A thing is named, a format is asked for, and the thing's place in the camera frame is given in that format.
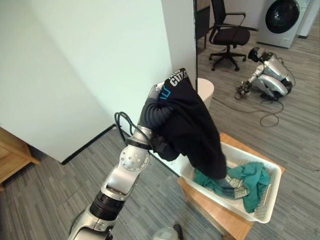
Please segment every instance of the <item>black office chair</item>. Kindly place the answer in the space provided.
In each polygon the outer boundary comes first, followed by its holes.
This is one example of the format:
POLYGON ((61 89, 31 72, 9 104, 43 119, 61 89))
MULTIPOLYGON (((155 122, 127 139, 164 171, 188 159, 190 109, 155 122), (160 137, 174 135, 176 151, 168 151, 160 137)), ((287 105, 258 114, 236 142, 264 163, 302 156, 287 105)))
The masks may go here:
POLYGON ((212 60, 212 56, 221 56, 217 61, 214 62, 211 70, 216 70, 216 65, 222 60, 229 59, 235 65, 235 70, 239 71, 240 68, 233 57, 243 57, 242 61, 245 62, 247 60, 247 56, 245 54, 230 52, 230 46, 232 45, 233 48, 236 48, 237 45, 243 46, 249 41, 250 32, 247 29, 240 28, 246 17, 246 13, 226 12, 225 3, 223 0, 211 0, 211 3, 215 23, 213 25, 209 41, 214 45, 226 46, 226 52, 210 54, 209 60, 212 60), (224 23, 227 15, 243 15, 243 19, 240 25, 227 24, 224 23))

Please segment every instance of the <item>green cloth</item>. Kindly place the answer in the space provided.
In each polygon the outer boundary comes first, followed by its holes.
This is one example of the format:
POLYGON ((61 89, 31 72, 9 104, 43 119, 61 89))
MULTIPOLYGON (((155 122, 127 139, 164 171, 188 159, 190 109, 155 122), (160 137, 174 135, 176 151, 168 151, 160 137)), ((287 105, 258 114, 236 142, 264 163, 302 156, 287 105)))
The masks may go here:
POLYGON ((212 189, 217 195, 228 199, 243 199, 244 209, 253 213, 270 184, 270 177, 260 162, 249 162, 234 168, 227 168, 223 179, 211 179, 195 170, 194 182, 212 189))

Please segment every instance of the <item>black baseboard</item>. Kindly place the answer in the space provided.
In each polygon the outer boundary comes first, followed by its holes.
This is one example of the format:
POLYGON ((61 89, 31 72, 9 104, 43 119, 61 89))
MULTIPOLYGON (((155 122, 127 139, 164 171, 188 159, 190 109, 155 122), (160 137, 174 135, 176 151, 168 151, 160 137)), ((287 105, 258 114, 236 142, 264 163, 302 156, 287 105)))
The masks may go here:
POLYGON ((61 162, 62 165, 66 165, 68 162, 70 162, 75 156, 77 156, 79 153, 81 153, 84 149, 86 149, 87 147, 89 147, 93 142, 95 142, 98 138, 100 138, 102 135, 104 135, 105 133, 109 132, 113 127, 115 127, 115 124, 112 124, 111 126, 109 126, 106 130, 104 130, 103 132, 99 133, 97 136, 95 136, 93 139, 91 139, 90 141, 88 141, 85 145, 83 145, 82 147, 80 147, 77 151, 75 151, 74 153, 72 153, 70 156, 68 156, 65 160, 63 160, 61 162))
POLYGON ((308 36, 302 36, 302 35, 299 35, 299 36, 298 36, 299 39, 307 39, 307 37, 308 37, 308 36))

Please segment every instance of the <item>silver metal arm segment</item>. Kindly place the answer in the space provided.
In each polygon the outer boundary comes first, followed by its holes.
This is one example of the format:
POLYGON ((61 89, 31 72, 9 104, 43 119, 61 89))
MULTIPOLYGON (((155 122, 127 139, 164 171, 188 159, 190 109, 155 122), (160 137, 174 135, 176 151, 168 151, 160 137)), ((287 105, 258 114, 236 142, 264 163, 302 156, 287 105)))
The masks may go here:
MULTIPOLYGON (((162 86, 163 83, 159 83, 152 87, 142 112, 153 110, 146 105, 148 101, 154 103, 158 99, 162 86)), ((71 226, 68 240, 113 239, 111 230, 117 221, 118 215, 133 190, 139 174, 147 167, 150 161, 148 139, 151 139, 153 131, 146 125, 148 126, 148 121, 141 114, 137 127, 145 136, 136 129, 133 136, 128 139, 128 146, 120 153, 119 164, 113 168, 102 184, 100 192, 96 195, 93 203, 75 220, 71 226)), ((164 228, 161 232, 157 232, 154 239, 178 240, 178 235, 172 228, 164 228)))

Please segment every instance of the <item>gray carpet floor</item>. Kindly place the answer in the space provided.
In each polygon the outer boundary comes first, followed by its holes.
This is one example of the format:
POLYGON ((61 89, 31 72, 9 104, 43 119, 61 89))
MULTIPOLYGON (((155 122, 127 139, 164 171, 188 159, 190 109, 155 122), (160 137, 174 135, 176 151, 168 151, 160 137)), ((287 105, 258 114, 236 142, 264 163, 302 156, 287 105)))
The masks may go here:
MULTIPOLYGON (((256 44, 256 32, 246 46, 266 48, 284 59, 296 77, 292 93, 281 100, 279 124, 259 124, 263 113, 244 114, 212 100, 210 114, 225 132, 275 162, 286 171, 281 179, 271 221, 255 223, 248 240, 320 239, 320 31, 319 18, 306 40, 297 39, 290 49, 256 44)), ((223 47, 207 44, 198 55, 198 75, 213 82, 214 96, 244 111, 277 111, 277 104, 260 105, 257 92, 234 99, 235 87, 245 81, 257 64, 238 59, 240 71, 224 61, 211 71, 210 53, 223 47)), ((266 124, 274 123, 267 119, 266 124)), ((98 192, 106 175, 118 162, 124 144, 111 130, 67 165, 38 155, 40 165, 28 165, 4 183, 0 195, 1 240, 65 240, 74 217, 98 192)), ((149 240, 155 231, 179 222, 186 240, 219 240, 221 235, 195 209, 184 202, 177 176, 153 159, 120 213, 115 240, 149 240)))

